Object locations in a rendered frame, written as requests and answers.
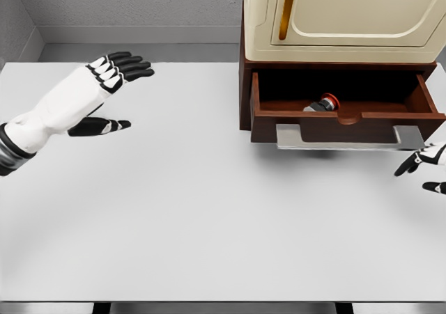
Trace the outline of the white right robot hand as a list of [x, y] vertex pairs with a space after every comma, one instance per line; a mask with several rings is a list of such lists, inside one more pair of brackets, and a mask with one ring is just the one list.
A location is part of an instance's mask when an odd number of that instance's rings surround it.
[[[420, 164], [446, 166], [446, 142], [430, 143], [417, 149], [405, 159], [394, 172], [395, 177], [404, 173], [414, 173]], [[446, 182], [425, 182], [422, 188], [437, 194], [446, 195]]]

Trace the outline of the red button switch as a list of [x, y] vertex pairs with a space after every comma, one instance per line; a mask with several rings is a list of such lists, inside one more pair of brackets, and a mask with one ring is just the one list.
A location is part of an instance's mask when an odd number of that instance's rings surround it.
[[331, 112], [338, 111], [339, 108], [339, 100], [333, 94], [324, 93], [318, 102], [312, 102], [309, 106], [305, 107], [303, 111]]

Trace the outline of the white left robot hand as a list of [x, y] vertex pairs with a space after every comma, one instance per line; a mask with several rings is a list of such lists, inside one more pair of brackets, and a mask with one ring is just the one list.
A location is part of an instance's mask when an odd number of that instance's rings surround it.
[[35, 110], [50, 134], [98, 136], [131, 127], [128, 120], [93, 117], [128, 82], [151, 77], [151, 63], [130, 52], [101, 56], [75, 69], [39, 101]]

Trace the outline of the cream and brown cabinet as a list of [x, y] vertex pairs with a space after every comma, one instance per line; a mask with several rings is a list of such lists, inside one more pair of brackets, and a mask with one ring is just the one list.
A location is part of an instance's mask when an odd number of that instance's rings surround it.
[[240, 42], [240, 128], [247, 128], [248, 93], [258, 70], [418, 71], [427, 83], [436, 57], [446, 46], [446, 14], [424, 47], [274, 45], [277, 0], [244, 0]]

